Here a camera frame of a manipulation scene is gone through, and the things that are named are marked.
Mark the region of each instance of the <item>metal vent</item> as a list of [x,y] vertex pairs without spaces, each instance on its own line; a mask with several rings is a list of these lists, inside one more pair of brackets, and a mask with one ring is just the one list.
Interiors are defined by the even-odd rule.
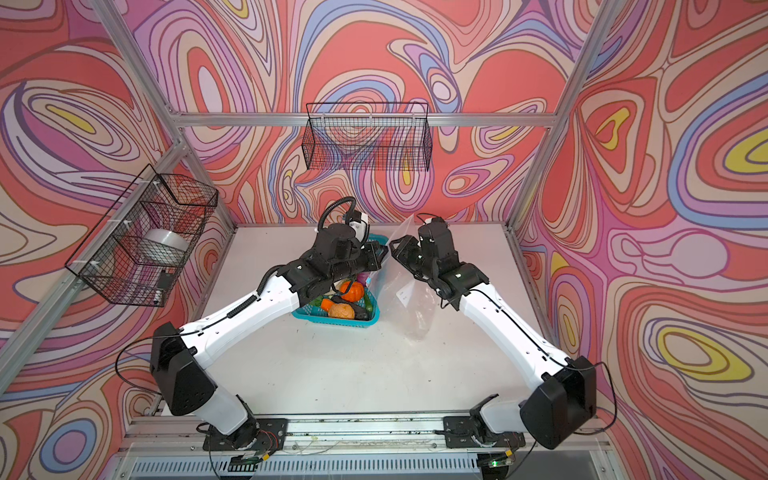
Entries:
[[[477,455],[472,453],[424,453],[397,455],[275,455],[262,465],[230,465],[229,457],[214,456],[219,475],[340,475],[340,474],[427,474],[476,473]],[[195,478],[211,476],[208,457],[138,458],[131,478]]]

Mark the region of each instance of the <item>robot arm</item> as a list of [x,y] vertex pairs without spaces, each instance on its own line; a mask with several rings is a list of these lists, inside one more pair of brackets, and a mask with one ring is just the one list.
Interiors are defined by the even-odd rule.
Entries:
[[497,434],[527,431],[553,449],[595,414],[594,366],[583,356],[572,360],[544,340],[507,305],[480,269],[460,262],[442,218],[422,225],[418,240],[406,235],[392,247],[392,256],[414,278],[427,282],[442,301],[493,339],[532,391],[527,399],[486,399],[479,406],[480,429]]
[[[330,211],[344,203],[351,203],[345,223],[324,227]],[[320,218],[312,248],[270,269],[253,292],[180,329],[165,323],[155,330],[150,372],[172,414],[200,417],[227,435],[231,448],[251,445],[258,423],[206,370],[242,338],[331,290],[336,281],[381,267],[388,249],[368,241],[367,216],[354,210],[355,203],[345,197],[331,204]]]

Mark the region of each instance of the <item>hanging wire basket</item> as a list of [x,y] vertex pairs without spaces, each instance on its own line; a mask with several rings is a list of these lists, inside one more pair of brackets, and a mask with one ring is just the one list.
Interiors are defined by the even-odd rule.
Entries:
[[138,183],[144,190],[124,218],[109,220],[118,224],[106,241],[91,258],[72,261],[94,227],[65,266],[109,303],[164,306],[219,194],[179,174],[154,172]]
[[429,170],[425,102],[320,102],[306,104],[306,111],[307,170]]

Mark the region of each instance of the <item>plastic bag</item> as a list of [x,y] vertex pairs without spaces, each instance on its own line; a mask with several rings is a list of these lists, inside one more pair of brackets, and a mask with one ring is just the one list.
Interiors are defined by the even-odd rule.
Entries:
[[394,324],[406,338],[421,340],[432,327],[439,298],[429,285],[414,279],[392,258],[392,241],[407,234],[419,236],[413,215],[388,235],[389,254],[381,269],[371,276],[369,288],[379,302],[381,319]]

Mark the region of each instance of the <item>patterned backdrop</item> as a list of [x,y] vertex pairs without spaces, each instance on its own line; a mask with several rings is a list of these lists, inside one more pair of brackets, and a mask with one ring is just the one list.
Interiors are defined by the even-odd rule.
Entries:
[[768,478],[768,3],[628,4],[518,238],[629,478]]
[[[120,192],[168,148],[86,0],[0,2],[0,348]],[[226,234],[207,226],[163,309],[85,290],[0,396],[0,478],[96,478],[150,396],[113,373],[127,342],[189,319]],[[148,346],[122,369],[147,386]]]
[[[554,111],[592,0],[131,3],[124,19],[179,111],[306,111],[312,101],[427,101],[435,112]],[[505,220],[543,133],[435,129],[428,173],[306,172],[302,129],[187,136],[239,223],[315,222],[355,194],[377,221],[419,210]]]

